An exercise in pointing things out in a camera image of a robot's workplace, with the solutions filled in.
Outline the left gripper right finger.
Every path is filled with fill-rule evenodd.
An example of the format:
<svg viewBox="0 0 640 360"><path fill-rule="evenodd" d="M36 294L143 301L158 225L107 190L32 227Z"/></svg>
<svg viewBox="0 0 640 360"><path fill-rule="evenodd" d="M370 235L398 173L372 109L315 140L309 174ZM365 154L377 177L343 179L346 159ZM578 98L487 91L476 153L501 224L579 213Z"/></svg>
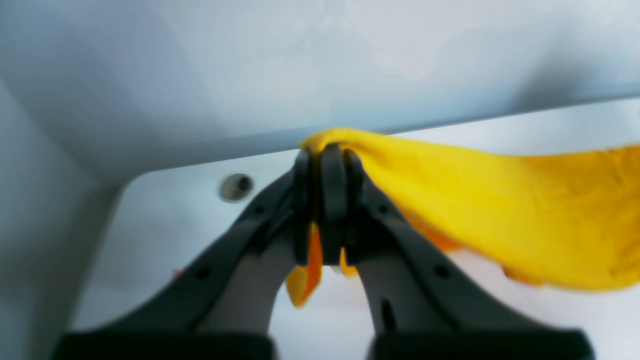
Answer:
<svg viewBox="0 0 640 360"><path fill-rule="evenodd" d="M414 229L358 156L318 160L318 232L329 265L356 268L374 323L370 360L593 360L580 330L544 325L484 291Z"/></svg>

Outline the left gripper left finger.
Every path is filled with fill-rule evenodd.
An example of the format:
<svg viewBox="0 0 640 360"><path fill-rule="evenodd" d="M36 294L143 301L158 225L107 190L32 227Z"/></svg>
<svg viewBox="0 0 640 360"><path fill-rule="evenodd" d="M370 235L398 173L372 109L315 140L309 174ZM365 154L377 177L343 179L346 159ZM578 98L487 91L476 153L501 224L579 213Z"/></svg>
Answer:
<svg viewBox="0 0 640 360"><path fill-rule="evenodd" d="M311 159L301 150L152 299L103 328L66 333L53 360L274 360L268 328L278 289L309 259Z"/></svg>

